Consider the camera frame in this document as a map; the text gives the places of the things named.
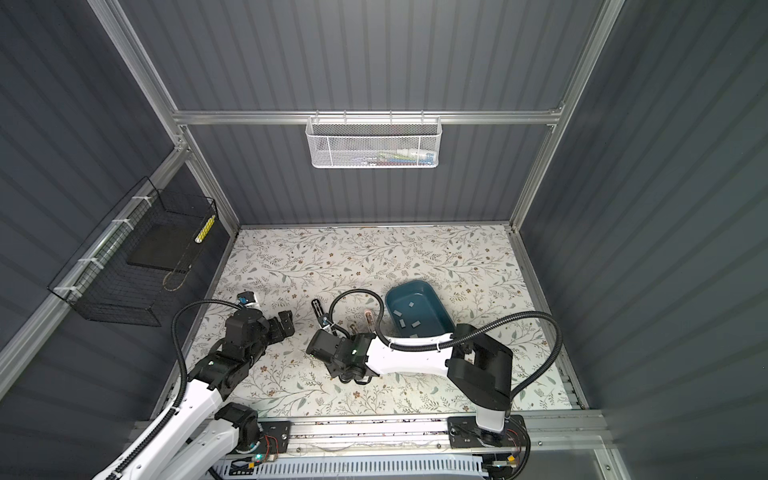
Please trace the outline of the black stapler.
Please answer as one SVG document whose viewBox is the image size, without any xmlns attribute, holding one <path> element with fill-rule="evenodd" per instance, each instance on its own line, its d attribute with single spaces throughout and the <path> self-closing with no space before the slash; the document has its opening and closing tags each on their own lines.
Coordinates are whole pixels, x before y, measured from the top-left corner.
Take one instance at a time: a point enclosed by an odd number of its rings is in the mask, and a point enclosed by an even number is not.
<svg viewBox="0 0 768 480">
<path fill-rule="evenodd" d="M 329 314 L 322 307 L 320 300 L 313 299 L 311 301 L 311 306 L 320 328 L 327 332 L 331 332 L 333 330 L 333 322 L 330 319 Z"/>
</svg>

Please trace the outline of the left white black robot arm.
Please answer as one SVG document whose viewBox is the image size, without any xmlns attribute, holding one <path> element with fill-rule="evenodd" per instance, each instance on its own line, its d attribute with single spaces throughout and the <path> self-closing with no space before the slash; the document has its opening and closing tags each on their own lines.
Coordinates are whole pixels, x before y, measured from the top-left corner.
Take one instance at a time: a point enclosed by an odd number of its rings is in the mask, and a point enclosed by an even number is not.
<svg viewBox="0 0 768 480">
<path fill-rule="evenodd" d="M 188 368 L 178 338 L 182 314 L 204 305 L 229 307 L 219 345 Z M 231 393 L 249 376 L 268 347 L 295 334 L 290 310 L 266 318 L 251 292 L 235 302 L 203 299 L 174 315 L 171 336 L 180 374 L 172 402 L 97 479 L 199 479 L 233 451 L 251 454 L 262 440 L 257 412 L 230 402 Z"/>
</svg>

